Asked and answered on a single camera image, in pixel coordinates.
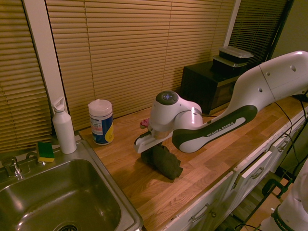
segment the stainless steel sink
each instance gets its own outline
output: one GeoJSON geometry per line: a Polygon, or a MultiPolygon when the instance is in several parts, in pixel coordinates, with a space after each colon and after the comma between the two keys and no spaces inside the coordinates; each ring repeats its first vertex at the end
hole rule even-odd
{"type": "Polygon", "coordinates": [[[0,168],[0,231],[139,231],[142,218],[86,141],[72,154],[54,151],[42,166],[0,168]]]}

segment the franka emika robot arm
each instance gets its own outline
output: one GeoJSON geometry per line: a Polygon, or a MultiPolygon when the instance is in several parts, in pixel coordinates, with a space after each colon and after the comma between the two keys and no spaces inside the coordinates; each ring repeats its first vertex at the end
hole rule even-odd
{"type": "MultiPolygon", "coordinates": [[[[228,108],[205,124],[198,104],[186,101],[172,91],[161,92],[152,105],[149,131],[136,139],[134,148],[141,153],[172,137],[172,143],[182,152],[196,152],[212,140],[247,124],[265,106],[307,90],[308,52],[296,51],[242,74],[235,83],[228,108]]],[[[308,231],[307,192],[308,161],[286,200],[278,207],[284,224],[295,231],[308,231]]],[[[280,221],[270,217],[262,222],[262,230],[288,230],[278,227],[280,221]]]]}

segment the black microwave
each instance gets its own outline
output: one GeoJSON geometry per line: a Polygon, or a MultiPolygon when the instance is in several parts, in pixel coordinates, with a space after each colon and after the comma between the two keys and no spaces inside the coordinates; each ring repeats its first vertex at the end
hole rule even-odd
{"type": "Polygon", "coordinates": [[[185,66],[179,95],[199,104],[204,114],[212,115],[228,107],[239,76],[215,69],[213,61],[185,66]]]}

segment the white cabinet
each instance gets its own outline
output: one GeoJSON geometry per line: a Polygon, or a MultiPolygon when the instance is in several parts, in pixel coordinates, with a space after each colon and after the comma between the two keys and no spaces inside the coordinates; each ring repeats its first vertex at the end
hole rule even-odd
{"type": "MultiPolygon", "coordinates": [[[[292,119],[293,136],[304,123],[302,114],[292,119]]],[[[259,146],[232,172],[166,225],[163,231],[213,231],[269,172],[277,169],[290,146],[290,123],[259,146]]]]}
{"type": "Polygon", "coordinates": [[[166,225],[163,231],[198,230],[198,227],[196,227],[198,223],[204,221],[206,217],[209,216],[209,212],[214,204],[220,201],[221,197],[224,195],[232,174],[233,173],[230,172],[209,191],[199,197],[185,211],[176,215],[173,220],[166,225]]]}

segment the window blinds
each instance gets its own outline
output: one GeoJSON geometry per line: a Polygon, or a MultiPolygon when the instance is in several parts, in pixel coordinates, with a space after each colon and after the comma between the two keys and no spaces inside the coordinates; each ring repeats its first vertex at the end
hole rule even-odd
{"type": "Polygon", "coordinates": [[[183,67],[223,45],[233,0],[46,0],[75,129],[88,103],[109,100],[114,117],[177,90],[183,67]]]}
{"type": "Polygon", "coordinates": [[[21,0],[0,0],[0,153],[51,140],[45,86],[21,0]]]}
{"type": "Polygon", "coordinates": [[[247,67],[266,60],[287,0],[242,0],[229,46],[254,55],[247,67]]]}

